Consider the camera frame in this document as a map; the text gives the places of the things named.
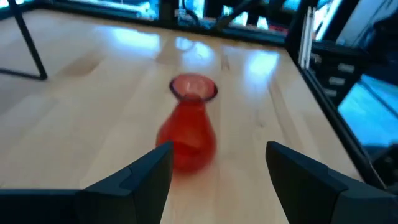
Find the cable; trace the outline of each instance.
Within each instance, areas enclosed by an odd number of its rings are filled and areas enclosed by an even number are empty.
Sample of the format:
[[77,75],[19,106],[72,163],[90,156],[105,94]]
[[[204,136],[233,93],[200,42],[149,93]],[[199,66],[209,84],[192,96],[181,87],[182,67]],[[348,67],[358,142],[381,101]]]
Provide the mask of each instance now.
[[199,17],[195,14],[195,12],[187,9],[187,7],[185,6],[185,0],[182,0],[182,7],[185,9],[185,13],[188,14],[193,19],[193,21],[195,21],[196,26],[200,26]]

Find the wooden tabletop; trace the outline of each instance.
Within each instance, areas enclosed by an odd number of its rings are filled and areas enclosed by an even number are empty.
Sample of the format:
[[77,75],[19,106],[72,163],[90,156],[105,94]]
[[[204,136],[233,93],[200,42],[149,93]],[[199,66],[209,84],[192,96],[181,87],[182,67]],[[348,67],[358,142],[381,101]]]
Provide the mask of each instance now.
[[[24,14],[50,77],[0,76],[2,188],[85,188],[154,148],[180,73],[218,85],[215,160],[174,176],[162,223],[287,223],[264,158],[277,141],[359,178],[285,49],[36,10]],[[15,21],[0,67],[35,72]]]

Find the black stand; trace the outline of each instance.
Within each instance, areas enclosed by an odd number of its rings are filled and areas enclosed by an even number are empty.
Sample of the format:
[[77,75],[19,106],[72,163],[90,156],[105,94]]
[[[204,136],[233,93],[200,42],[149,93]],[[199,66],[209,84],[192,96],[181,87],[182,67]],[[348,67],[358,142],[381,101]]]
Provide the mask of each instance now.
[[39,53],[37,52],[37,49],[35,47],[35,44],[33,43],[32,37],[30,36],[30,33],[26,27],[24,18],[22,17],[22,13],[18,8],[18,5],[16,4],[15,0],[8,0],[10,10],[12,14],[15,17],[15,20],[17,21],[18,27],[21,30],[22,36],[25,39],[25,42],[27,44],[27,47],[30,51],[30,54],[32,55],[32,58],[36,64],[37,69],[39,70],[40,75],[31,75],[28,73],[24,72],[16,72],[12,71],[10,69],[6,68],[0,68],[0,73],[8,74],[8,75],[15,75],[18,77],[24,77],[24,78],[30,78],[34,80],[46,80],[47,79],[47,73],[45,72],[43,63],[39,57]]

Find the vase body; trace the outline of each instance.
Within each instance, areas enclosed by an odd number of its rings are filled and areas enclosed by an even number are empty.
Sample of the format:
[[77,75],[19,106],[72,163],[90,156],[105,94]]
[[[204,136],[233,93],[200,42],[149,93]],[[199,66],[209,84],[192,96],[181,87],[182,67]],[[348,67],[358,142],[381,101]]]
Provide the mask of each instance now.
[[216,152],[216,137],[202,99],[179,99],[160,127],[156,145],[174,143],[174,170],[196,172],[209,164]]

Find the vase rim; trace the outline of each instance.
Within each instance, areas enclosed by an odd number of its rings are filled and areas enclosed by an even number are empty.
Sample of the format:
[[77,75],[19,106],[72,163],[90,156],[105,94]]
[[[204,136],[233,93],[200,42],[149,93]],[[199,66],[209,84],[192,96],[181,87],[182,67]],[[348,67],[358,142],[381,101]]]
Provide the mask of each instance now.
[[214,81],[197,73],[183,73],[174,77],[169,84],[170,91],[179,100],[212,100],[218,93]]

